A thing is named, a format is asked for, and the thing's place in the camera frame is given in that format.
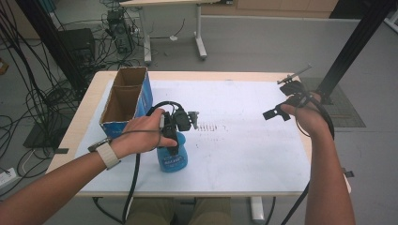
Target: hand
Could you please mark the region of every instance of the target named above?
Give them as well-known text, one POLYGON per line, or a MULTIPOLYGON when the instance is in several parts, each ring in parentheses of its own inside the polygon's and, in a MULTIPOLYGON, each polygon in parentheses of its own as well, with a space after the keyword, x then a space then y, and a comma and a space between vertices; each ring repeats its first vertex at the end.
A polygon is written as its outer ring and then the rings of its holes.
POLYGON ((148 132, 131 132, 121 135, 112 141, 117 158, 123 158, 134 153, 144 153, 159 146, 176 146, 173 139, 161 136, 159 122, 163 109, 156 109, 150 116, 142 116, 131 119, 123 130, 129 132, 133 130, 148 130, 148 132))
MULTIPOLYGON (((313 97, 317 100, 320 99, 318 94, 312 93, 313 97)), ((323 128, 328 129, 328 124, 325 122, 318 109, 309 102, 302 108, 296 108, 291 105, 283 104, 281 109, 285 113, 294 115, 298 120, 301 127, 308 132, 310 136, 313 136, 323 128)))

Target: forearm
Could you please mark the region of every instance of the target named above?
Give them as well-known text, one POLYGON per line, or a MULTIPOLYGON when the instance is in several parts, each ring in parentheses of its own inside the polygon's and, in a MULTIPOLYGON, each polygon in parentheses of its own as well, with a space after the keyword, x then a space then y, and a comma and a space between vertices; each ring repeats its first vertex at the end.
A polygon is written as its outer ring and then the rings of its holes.
POLYGON ((327 128, 312 134, 313 156, 306 224, 355 224, 335 144, 327 128))
POLYGON ((0 204, 2 223, 44 223, 105 168, 100 155, 90 153, 49 172, 0 204))

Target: white table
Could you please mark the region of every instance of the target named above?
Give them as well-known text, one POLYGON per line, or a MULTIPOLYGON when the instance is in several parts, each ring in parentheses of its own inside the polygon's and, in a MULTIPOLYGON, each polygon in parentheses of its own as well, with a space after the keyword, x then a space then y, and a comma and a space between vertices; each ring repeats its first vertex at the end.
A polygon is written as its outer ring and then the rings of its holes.
MULTIPOLYGON (((261 114, 284 100, 276 81, 285 73, 148 73, 154 103, 174 100, 186 111, 199 111, 200 128, 184 132, 189 163, 179 172, 161 172, 155 151, 142 154, 134 196, 252 197, 252 206, 260 207, 257 212, 262 213, 259 196, 302 192, 309 180, 311 142, 299 134, 293 120, 284 122, 276 117, 266 121, 261 114), (239 99, 252 100, 226 102, 236 95, 231 90, 240 93, 239 99)), ((85 154, 86 146, 105 137, 98 117, 115 74, 116 71, 96 74, 59 146, 69 151, 55 155, 49 171, 85 154)), ((123 158, 122 163, 100 174, 78 196, 127 196, 134 162, 134 156, 123 158)))
POLYGON ((202 40, 202 24, 201 24, 201 4, 204 3, 215 3, 220 0, 132 0, 127 2, 121 2, 120 6, 124 8, 137 8, 141 29, 144 36, 144 59, 147 65, 152 62, 151 48, 150 48, 150 37, 145 28, 145 10, 144 7, 153 6, 169 6, 169 5, 196 5, 196 31, 193 33, 198 47, 199 55, 202 59, 207 58, 205 45, 202 40))

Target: floor mat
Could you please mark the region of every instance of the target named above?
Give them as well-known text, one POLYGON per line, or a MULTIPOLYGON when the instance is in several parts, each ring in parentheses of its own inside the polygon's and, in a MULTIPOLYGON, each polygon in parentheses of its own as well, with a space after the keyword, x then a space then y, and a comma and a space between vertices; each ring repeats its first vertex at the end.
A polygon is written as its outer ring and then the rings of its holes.
MULTIPOLYGON (((322 82, 322 78, 300 78, 307 90, 315 90, 322 82)), ((337 85, 330 95, 331 103, 324 105, 333 125, 337 128, 366 128, 357 111, 337 85)))

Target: white paper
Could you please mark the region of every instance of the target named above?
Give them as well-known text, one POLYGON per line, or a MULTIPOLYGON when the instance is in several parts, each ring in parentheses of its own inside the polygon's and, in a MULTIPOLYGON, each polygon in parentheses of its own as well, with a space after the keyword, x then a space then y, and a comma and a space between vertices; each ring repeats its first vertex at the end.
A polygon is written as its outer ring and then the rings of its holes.
MULTIPOLYGON (((99 120, 111 86, 108 83, 76 157, 105 138, 99 120)), ((156 151, 141 155, 136 194, 251 196, 305 188, 310 165, 294 120, 284 122, 277 116, 266 121, 262 115, 285 100, 276 83, 151 81, 151 87, 154 105, 172 100, 186 112, 198 111, 199 128, 183 132, 189 162, 181 171, 162 172, 156 151)), ((123 158, 82 192, 128 191, 134 164, 135 156, 123 158)))

